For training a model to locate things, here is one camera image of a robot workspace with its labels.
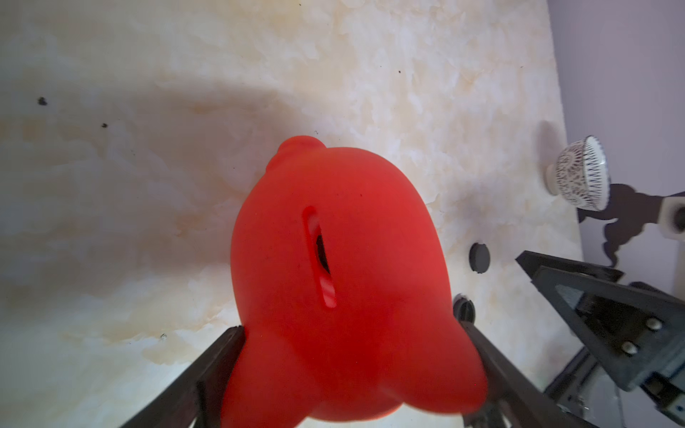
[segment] bolt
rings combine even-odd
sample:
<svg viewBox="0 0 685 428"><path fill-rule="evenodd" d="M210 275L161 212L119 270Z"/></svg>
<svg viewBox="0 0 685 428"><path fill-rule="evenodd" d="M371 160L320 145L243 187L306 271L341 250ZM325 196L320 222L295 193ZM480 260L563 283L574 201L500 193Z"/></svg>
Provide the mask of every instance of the bolt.
<svg viewBox="0 0 685 428"><path fill-rule="evenodd" d="M621 349L623 349L623 352L625 352L628 355L635 355L638 353L638 347L635 346L633 342L630 342L629 340L626 340L622 345Z"/></svg>
<svg viewBox="0 0 685 428"><path fill-rule="evenodd" d="M661 321L659 321L656 318L649 318L648 320L645 321L645 325L647 326L648 329L650 329L652 331L659 331L659 330L661 330L661 327L664 326L661 323Z"/></svg>

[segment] beige marble countertop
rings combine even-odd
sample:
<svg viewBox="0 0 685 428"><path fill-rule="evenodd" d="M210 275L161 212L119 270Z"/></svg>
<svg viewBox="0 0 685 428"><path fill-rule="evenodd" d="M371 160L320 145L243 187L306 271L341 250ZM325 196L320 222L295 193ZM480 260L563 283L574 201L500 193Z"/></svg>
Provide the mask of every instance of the beige marble countertop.
<svg viewBox="0 0 685 428"><path fill-rule="evenodd" d="M116 427L238 324L233 223L299 134L409 177L536 385L580 347L514 262L582 256L540 178L565 134L545 0L9 0L0 55L0 426ZM420 424L462 422L349 425Z"/></svg>

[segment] patterned ceramic cup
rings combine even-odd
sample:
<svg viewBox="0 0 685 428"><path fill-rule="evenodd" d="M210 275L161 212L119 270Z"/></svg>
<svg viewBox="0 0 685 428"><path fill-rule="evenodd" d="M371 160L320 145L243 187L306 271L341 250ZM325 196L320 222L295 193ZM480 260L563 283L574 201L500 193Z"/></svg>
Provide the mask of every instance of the patterned ceramic cup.
<svg viewBox="0 0 685 428"><path fill-rule="evenodd" d="M547 189L561 194L571 205L602 211L609 204L609 168L599 140L589 136L569 145L547 167Z"/></svg>

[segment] black round knob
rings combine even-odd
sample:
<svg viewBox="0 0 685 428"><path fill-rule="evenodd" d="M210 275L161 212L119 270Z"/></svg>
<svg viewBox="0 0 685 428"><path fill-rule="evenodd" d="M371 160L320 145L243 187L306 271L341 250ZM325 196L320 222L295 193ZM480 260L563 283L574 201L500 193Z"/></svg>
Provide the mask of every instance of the black round knob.
<svg viewBox="0 0 685 428"><path fill-rule="evenodd" d="M485 244L475 243L469 251L469 264L476 273L485 273L490 267L490 250Z"/></svg>
<svg viewBox="0 0 685 428"><path fill-rule="evenodd" d="M475 321L475 306L473 302L464 296L457 296L452 305L452 312L454 313L454 318L459 321L468 321L473 323Z"/></svg>

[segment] red silicone object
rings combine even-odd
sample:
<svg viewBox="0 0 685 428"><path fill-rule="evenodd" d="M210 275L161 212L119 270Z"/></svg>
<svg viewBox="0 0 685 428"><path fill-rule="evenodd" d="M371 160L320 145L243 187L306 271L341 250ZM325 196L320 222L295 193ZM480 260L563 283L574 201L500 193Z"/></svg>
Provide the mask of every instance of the red silicone object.
<svg viewBox="0 0 685 428"><path fill-rule="evenodd" d="M224 428L378 418L403 402L468 413L485 401L433 222L380 156L284 142L240 210L231 274L247 341Z"/></svg>

